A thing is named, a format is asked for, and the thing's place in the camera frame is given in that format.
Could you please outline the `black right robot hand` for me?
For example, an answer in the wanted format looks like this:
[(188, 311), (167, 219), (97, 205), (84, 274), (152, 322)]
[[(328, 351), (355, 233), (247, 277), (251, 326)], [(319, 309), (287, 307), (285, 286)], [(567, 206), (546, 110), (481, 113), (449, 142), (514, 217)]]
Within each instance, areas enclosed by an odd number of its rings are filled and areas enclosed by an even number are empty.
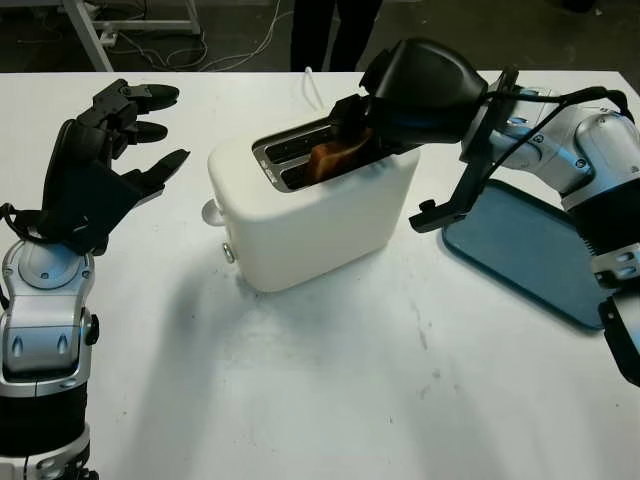
[(384, 156), (425, 144), (455, 144), (469, 130), (488, 83), (456, 51), (410, 38), (379, 53), (359, 86), (366, 94), (337, 101), (328, 119), (333, 138), (363, 137)]

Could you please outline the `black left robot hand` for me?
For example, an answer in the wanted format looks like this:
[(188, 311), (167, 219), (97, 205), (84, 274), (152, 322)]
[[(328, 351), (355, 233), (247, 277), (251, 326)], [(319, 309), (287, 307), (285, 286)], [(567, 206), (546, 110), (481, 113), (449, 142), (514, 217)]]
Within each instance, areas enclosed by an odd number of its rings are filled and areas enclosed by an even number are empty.
[(110, 167), (127, 147), (166, 138), (166, 127), (138, 117), (175, 105), (179, 94), (174, 86), (132, 86), (124, 79), (95, 94), (92, 106), (65, 121), (59, 130), (45, 176), (42, 207), (51, 208), (61, 197), (71, 171), (94, 161)]

